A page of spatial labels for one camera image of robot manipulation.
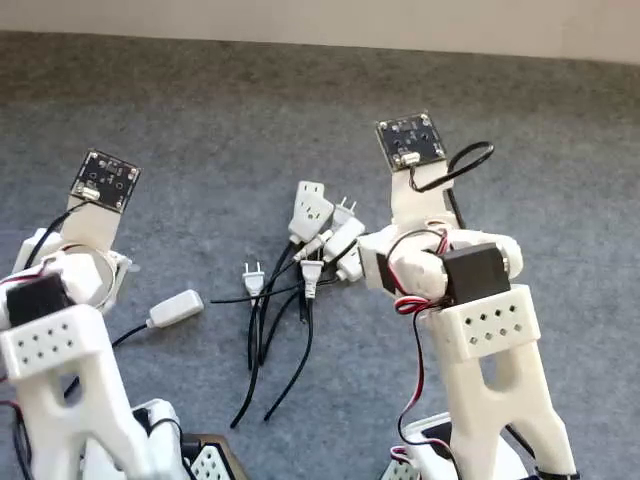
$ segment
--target black circuit board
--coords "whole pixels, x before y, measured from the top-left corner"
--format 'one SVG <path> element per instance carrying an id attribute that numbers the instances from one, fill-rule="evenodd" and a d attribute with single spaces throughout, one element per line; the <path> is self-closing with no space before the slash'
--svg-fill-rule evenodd
<path id="1" fill-rule="evenodd" d="M 135 165 L 89 150 L 71 186 L 71 195 L 122 214 L 140 178 Z"/>
<path id="2" fill-rule="evenodd" d="M 378 122 L 376 133 L 389 167 L 394 172 L 446 158 L 440 135 L 426 111 Z"/>

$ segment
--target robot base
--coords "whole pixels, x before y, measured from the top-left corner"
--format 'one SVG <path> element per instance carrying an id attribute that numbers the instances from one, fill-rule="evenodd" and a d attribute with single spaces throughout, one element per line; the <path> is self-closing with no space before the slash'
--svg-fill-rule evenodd
<path id="1" fill-rule="evenodd" d="M 404 434 L 412 442 L 424 441 L 429 436 L 449 443 L 450 425 L 449 414 L 441 413 L 407 425 Z M 407 445 L 407 453 L 411 463 L 401 464 L 392 460 L 380 480 L 458 480 L 453 463 L 441 457 L 430 445 Z M 494 474 L 487 480 L 522 480 L 528 477 L 519 455 L 500 437 Z"/>

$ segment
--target white plastic part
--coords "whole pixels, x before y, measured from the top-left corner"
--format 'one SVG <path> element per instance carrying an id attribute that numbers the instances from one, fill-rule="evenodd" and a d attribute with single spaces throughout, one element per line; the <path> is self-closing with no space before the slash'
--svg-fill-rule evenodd
<path id="1" fill-rule="evenodd" d="M 43 258 L 43 263 L 8 277 L 0 285 L 0 330 L 10 328 L 7 310 L 7 292 L 23 281 L 11 281 L 11 278 L 30 277 L 58 273 L 67 295 L 75 303 L 87 303 L 102 285 L 100 274 L 90 255 L 65 255 L 57 252 Z"/>
<path id="2" fill-rule="evenodd" d="M 325 230 L 319 235 L 313 237 L 309 243 L 307 243 L 304 247 L 302 247 L 298 252 L 293 256 L 293 260 L 299 262 L 303 258 L 307 258 L 309 255 L 314 253 L 320 247 L 322 247 L 327 241 L 333 236 L 332 230 Z"/>
<path id="3" fill-rule="evenodd" d="M 260 262 L 256 263 L 256 269 L 249 271 L 249 264 L 245 262 L 244 273 L 242 274 L 244 288 L 251 297 L 260 295 L 264 287 L 264 272 L 260 268 Z M 251 305 L 255 303 L 255 299 L 251 300 Z"/>
<path id="4" fill-rule="evenodd" d="M 356 217 L 348 219 L 325 244 L 324 261 L 328 263 L 347 250 L 364 230 L 364 224 Z"/>
<path id="5" fill-rule="evenodd" d="M 178 295 L 159 303 L 149 310 L 147 327 L 164 328 L 178 323 L 204 310 L 204 304 L 198 292 L 185 290 Z"/>
<path id="6" fill-rule="evenodd" d="M 355 215 L 355 209 L 358 202 L 353 202 L 351 207 L 347 207 L 345 203 L 347 202 L 347 197 L 343 197 L 342 201 L 336 204 L 335 209 L 333 210 L 333 216 L 331 217 L 331 230 L 334 232 L 338 231 L 338 229 L 347 223 L 351 217 Z"/>
<path id="7" fill-rule="evenodd" d="M 102 315 L 76 305 L 0 334 L 10 383 L 34 451 L 35 480 L 75 480 L 88 437 L 131 479 L 161 479 L 149 439 L 131 414 Z M 82 397 L 62 397 L 60 375 L 76 373 Z"/>
<path id="8" fill-rule="evenodd" d="M 179 423 L 173 406 L 165 400 L 151 400 L 133 410 L 138 409 L 147 410 L 152 426 L 163 419 L 172 419 Z M 173 422 L 165 422 L 154 428 L 149 435 L 149 444 L 158 475 L 156 478 L 189 479 L 182 464 L 180 432 Z M 105 449 L 97 441 L 90 438 L 87 440 L 85 448 L 82 480 L 127 480 L 127 478 L 124 472 L 117 468 Z"/>
<path id="9" fill-rule="evenodd" d="M 446 161 L 430 163 L 415 169 L 415 182 L 425 185 L 447 173 Z M 444 191 L 453 187 L 453 180 L 424 193 L 418 193 L 409 186 L 409 169 L 393 172 L 391 175 L 391 211 L 393 223 L 404 229 L 424 225 L 425 221 L 438 220 L 458 226 L 453 212 L 444 202 Z"/>
<path id="10" fill-rule="evenodd" d="M 324 262 L 318 260 L 302 260 L 300 267 L 302 268 L 302 277 L 304 278 L 304 296 L 305 298 L 316 298 L 316 287 Z"/>
<path id="11" fill-rule="evenodd" d="M 220 451 L 206 445 L 191 465 L 191 472 L 197 480 L 231 480 Z"/>
<path id="12" fill-rule="evenodd" d="M 22 242 L 22 246 L 20 247 L 18 257 L 16 258 L 11 273 L 18 273 L 24 270 L 24 266 L 27 263 L 29 255 L 31 255 L 33 248 L 36 246 L 36 243 L 38 243 L 40 238 L 42 238 L 46 230 L 46 228 L 38 228 L 36 230 L 36 233 L 34 233 L 32 237 L 29 237 L 24 242 Z M 58 232 L 52 232 L 51 235 L 49 235 L 45 240 L 42 248 L 40 248 L 40 251 L 38 252 L 38 255 L 36 255 L 33 264 L 36 265 L 40 263 L 40 259 L 42 259 L 42 257 L 52 254 L 53 252 L 58 250 L 63 243 L 64 240 L 62 239 L 60 234 Z"/>
<path id="13" fill-rule="evenodd" d="M 514 312 L 509 311 L 512 305 L 517 307 Z M 483 312 L 497 316 L 498 310 L 504 314 L 491 319 L 486 329 L 478 327 L 482 325 L 479 316 Z M 467 318 L 472 319 L 469 325 L 465 323 Z M 449 328 L 449 322 L 456 325 Z M 513 424 L 529 442 L 540 470 L 561 475 L 576 473 L 564 423 L 551 404 L 529 288 L 514 285 L 509 292 L 427 314 L 427 323 L 447 388 L 453 423 L 451 449 L 463 478 L 492 477 L 500 431 L 507 424 Z M 493 337 L 496 329 L 498 337 L 502 337 L 500 329 L 507 327 L 505 338 Z M 473 330 L 471 335 L 480 332 L 485 336 L 475 337 L 478 340 L 473 344 L 465 328 Z M 462 347 L 462 340 L 469 347 Z M 499 342 L 498 347 L 486 346 L 493 345 L 494 340 Z M 480 366 L 480 357 L 488 354 L 493 354 L 496 362 L 496 378 L 491 384 L 485 382 Z"/>
<path id="14" fill-rule="evenodd" d="M 44 228 L 39 228 L 32 237 L 26 239 L 22 243 L 20 252 L 18 253 L 18 257 L 13 267 L 14 274 L 22 271 L 27 258 L 44 232 Z M 65 250 L 67 255 L 86 253 L 93 257 L 96 267 L 98 268 L 98 272 L 102 278 L 102 286 L 99 291 L 96 292 L 95 297 L 91 298 L 87 303 L 96 307 L 103 314 L 107 314 L 115 305 L 120 289 L 123 286 L 124 279 L 127 273 L 131 271 L 133 262 L 129 258 L 117 252 L 108 251 L 107 253 L 104 253 L 101 250 L 97 250 L 87 245 L 82 245 L 73 241 L 70 242 L 63 239 L 59 233 L 53 232 L 47 238 L 44 245 L 36 255 L 34 264 L 40 263 L 44 257 L 61 249 Z"/>
<path id="15" fill-rule="evenodd" d="M 358 254 L 358 246 L 354 245 L 345 253 L 336 264 L 338 270 L 336 275 L 340 280 L 357 282 L 362 278 L 362 264 Z"/>
<path id="16" fill-rule="evenodd" d="M 436 315 L 432 331 L 444 339 L 442 353 L 453 362 L 486 357 L 540 338 L 531 294 L 525 285 Z"/>
<path id="17" fill-rule="evenodd" d="M 67 209 L 83 201 L 69 196 Z M 69 243 L 80 243 L 101 252 L 108 252 L 116 238 L 120 217 L 119 213 L 90 203 L 65 220 L 60 234 Z"/>
<path id="18" fill-rule="evenodd" d="M 448 413 L 441 413 L 404 427 L 404 435 L 412 442 L 424 441 L 422 431 L 448 423 Z M 382 480 L 417 480 L 418 473 L 423 480 L 458 480 L 453 463 L 439 456 L 429 445 L 407 445 L 411 465 L 399 465 L 392 461 Z M 487 480 L 522 480 L 527 478 L 527 470 L 515 450 L 500 437 L 496 450 L 493 475 Z"/>
<path id="19" fill-rule="evenodd" d="M 325 199 L 324 185 L 300 182 L 296 194 L 293 217 L 289 222 L 290 240 L 308 243 L 315 237 L 333 213 L 333 203 Z"/>

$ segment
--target white power plug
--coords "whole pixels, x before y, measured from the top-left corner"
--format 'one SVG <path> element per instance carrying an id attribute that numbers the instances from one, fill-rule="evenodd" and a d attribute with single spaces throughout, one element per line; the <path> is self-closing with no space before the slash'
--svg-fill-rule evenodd
<path id="1" fill-rule="evenodd" d="M 364 233 L 364 224 L 356 217 L 349 218 L 324 246 L 325 262 L 330 262 L 347 250 L 356 239 Z"/>
<path id="2" fill-rule="evenodd" d="M 340 280 L 349 280 L 350 282 L 357 282 L 362 278 L 362 263 L 360 261 L 360 255 L 358 254 L 358 245 L 354 245 L 345 253 L 336 265 L 338 271 L 336 275 Z"/>
<path id="3" fill-rule="evenodd" d="M 289 222 L 290 240 L 297 244 L 309 243 L 333 213 L 334 205 L 324 198 L 324 185 L 300 182 Z"/>
<path id="4" fill-rule="evenodd" d="M 302 247 L 300 250 L 298 250 L 298 253 L 296 253 L 293 256 L 293 260 L 296 261 L 296 262 L 299 262 L 303 258 L 307 258 L 309 255 L 311 255 L 316 250 L 318 250 L 321 246 L 323 246 L 325 243 L 327 243 L 327 241 L 332 236 L 333 236 L 333 231 L 331 231 L 331 230 L 325 230 L 321 234 L 316 235 L 315 237 L 313 237 L 313 240 L 311 240 L 304 247 Z"/>
<path id="5" fill-rule="evenodd" d="M 316 287 L 324 262 L 319 260 L 302 260 L 300 262 L 302 268 L 302 278 L 304 278 L 304 296 L 305 298 L 316 298 Z"/>
<path id="6" fill-rule="evenodd" d="M 256 262 L 257 270 L 249 271 L 249 264 L 244 264 L 244 273 L 242 274 L 242 281 L 244 282 L 244 288 L 247 289 L 247 293 L 250 297 L 260 295 L 262 288 L 264 287 L 264 272 L 260 269 L 260 262 Z M 255 304 L 255 299 L 251 300 L 251 305 Z"/>
<path id="7" fill-rule="evenodd" d="M 148 328 L 164 328 L 204 310 L 198 292 L 185 290 L 149 310 Z"/>
<path id="8" fill-rule="evenodd" d="M 347 223 L 347 220 L 355 215 L 355 209 L 358 202 L 353 202 L 350 208 L 345 206 L 346 202 L 347 197 L 343 197 L 342 201 L 336 205 L 335 210 L 333 211 L 333 217 L 331 218 L 331 230 L 334 232 L 337 232 L 342 225 Z"/>

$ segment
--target two-prong plug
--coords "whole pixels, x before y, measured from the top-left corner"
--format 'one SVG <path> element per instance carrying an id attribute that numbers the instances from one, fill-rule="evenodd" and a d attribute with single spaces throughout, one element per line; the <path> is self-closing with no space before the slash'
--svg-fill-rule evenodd
<path id="1" fill-rule="evenodd" d="M 337 232 L 342 225 L 347 223 L 347 220 L 355 215 L 355 209 L 358 202 L 354 201 L 349 208 L 345 206 L 345 203 L 347 203 L 347 197 L 343 197 L 342 201 L 337 204 L 333 210 L 331 230 L 334 232 Z"/>
<path id="2" fill-rule="evenodd" d="M 260 295 L 264 287 L 264 272 L 260 268 L 260 262 L 256 262 L 256 270 L 249 271 L 249 264 L 244 264 L 244 273 L 242 274 L 242 281 L 244 282 L 244 288 L 247 289 L 250 297 L 256 297 Z M 255 304 L 256 300 L 251 300 L 251 305 Z"/>

